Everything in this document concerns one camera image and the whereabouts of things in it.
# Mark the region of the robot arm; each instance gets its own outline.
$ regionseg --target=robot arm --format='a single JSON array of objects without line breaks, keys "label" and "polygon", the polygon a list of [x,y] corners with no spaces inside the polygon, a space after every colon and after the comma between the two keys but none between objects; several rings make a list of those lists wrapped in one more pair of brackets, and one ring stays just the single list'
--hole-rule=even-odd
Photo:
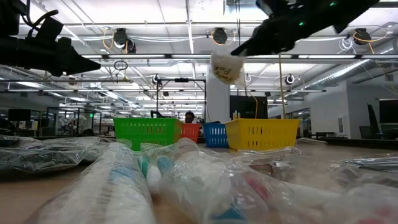
[{"label": "robot arm", "polygon": [[379,0],[257,0],[269,18],[231,55],[254,56],[292,50],[296,41],[333,26],[336,33]]}]

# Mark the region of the wooden table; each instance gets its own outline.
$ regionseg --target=wooden table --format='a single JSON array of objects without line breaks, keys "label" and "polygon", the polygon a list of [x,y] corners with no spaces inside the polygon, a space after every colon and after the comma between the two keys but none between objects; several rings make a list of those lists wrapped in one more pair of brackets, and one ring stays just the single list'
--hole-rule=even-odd
[{"label": "wooden table", "polygon": [[[357,156],[392,152],[382,149],[358,147],[299,145],[303,153],[323,158],[342,159]],[[35,179],[21,179],[0,182],[0,218],[3,224],[23,223],[44,202],[54,196],[64,186],[75,179],[86,166],[77,166],[56,175],[46,175]],[[191,224],[187,216],[175,207],[153,198],[154,212],[159,224]]]}]

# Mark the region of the person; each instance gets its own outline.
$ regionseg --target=person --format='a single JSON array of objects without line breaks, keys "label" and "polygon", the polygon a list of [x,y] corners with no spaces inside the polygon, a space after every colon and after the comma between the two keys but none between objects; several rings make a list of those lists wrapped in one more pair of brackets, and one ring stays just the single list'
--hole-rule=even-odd
[{"label": "person", "polygon": [[195,115],[192,113],[192,111],[186,112],[185,113],[185,124],[192,124],[194,118],[195,118]]}]

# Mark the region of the plastic basket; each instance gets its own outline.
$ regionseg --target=plastic basket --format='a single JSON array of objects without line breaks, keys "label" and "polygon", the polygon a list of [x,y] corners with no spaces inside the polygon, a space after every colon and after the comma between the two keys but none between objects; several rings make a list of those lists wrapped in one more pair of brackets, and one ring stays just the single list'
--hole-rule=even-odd
[{"label": "plastic basket", "polygon": [[227,122],[228,144],[233,149],[268,150],[294,146],[299,119],[236,119]]},{"label": "plastic basket", "polygon": [[189,138],[197,143],[200,125],[201,124],[183,124],[181,138]]},{"label": "plastic basket", "polygon": [[228,147],[225,124],[204,124],[207,147]]},{"label": "plastic basket", "polygon": [[175,118],[113,118],[117,139],[131,141],[131,149],[153,143],[166,146],[176,143],[181,136],[182,122]]}]

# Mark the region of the white pillar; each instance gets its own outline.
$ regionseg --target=white pillar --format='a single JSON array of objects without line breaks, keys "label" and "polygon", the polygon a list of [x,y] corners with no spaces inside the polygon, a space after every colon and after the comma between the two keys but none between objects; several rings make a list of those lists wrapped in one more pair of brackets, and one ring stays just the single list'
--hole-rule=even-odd
[{"label": "white pillar", "polygon": [[225,123],[230,121],[229,117],[229,85],[218,80],[208,65],[206,77],[206,99],[207,114],[206,122],[220,121]]}]

